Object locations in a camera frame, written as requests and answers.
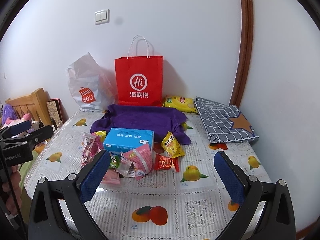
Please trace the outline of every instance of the brown star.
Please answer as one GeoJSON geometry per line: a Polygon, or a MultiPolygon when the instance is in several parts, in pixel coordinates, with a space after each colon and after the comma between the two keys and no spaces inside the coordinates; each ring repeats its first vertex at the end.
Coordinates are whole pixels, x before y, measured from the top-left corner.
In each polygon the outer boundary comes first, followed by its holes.
{"type": "Polygon", "coordinates": [[[254,133],[251,128],[251,124],[249,121],[244,117],[244,115],[240,112],[237,117],[227,117],[229,121],[233,122],[231,125],[230,130],[234,129],[243,129],[246,130],[247,132],[251,133],[254,136],[254,133]]]}

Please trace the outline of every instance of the wooden headboard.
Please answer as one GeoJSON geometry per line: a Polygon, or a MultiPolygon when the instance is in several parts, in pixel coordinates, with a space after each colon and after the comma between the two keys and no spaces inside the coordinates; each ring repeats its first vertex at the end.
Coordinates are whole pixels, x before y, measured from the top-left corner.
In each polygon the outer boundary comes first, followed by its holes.
{"type": "Polygon", "coordinates": [[[41,121],[44,125],[52,125],[47,108],[48,100],[49,98],[44,93],[43,88],[39,88],[30,95],[15,99],[9,98],[6,100],[6,104],[15,109],[18,118],[22,118],[25,114],[30,113],[33,121],[41,121]]]}

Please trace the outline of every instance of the hi logo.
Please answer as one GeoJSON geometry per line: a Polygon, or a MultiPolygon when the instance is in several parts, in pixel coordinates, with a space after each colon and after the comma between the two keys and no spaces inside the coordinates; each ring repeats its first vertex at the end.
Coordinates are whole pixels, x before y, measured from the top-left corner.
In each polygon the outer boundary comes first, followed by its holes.
{"type": "Polygon", "coordinates": [[[96,101],[96,99],[94,98],[94,93],[92,92],[92,90],[90,88],[82,88],[81,87],[79,92],[82,97],[82,102],[89,104],[89,103],[96,101]]]}
{"type": "Polygon", "coordinates": [[[142,74],[134,74],[130,78],[130,85],[134,90],[142,91],[147,87],[147,78],[142,74]]]}

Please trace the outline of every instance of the blue tissue package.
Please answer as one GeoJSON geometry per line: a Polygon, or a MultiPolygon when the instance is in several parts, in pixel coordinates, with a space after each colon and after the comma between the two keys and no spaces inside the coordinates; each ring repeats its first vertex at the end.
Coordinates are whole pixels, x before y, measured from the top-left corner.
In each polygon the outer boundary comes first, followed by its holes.
{"type": "Polygon", "coordinates": [[[153,151],[154,131],[124,128],[111,128],[103,142],[103,148],[110,152],[128,152],[148,144],[153,151]]]}

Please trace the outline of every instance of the miniso plastic bag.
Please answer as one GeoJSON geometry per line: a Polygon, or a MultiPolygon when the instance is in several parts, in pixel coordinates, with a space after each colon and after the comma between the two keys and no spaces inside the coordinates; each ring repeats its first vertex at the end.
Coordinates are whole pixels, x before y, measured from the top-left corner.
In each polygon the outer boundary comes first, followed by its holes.
{"type": "Polygon", "coordinates": [[[115,102],[110,81],[90,53],[79,58],[68,68],[68,86],[73,99],[85,112],[107,109],[115,102]]]}

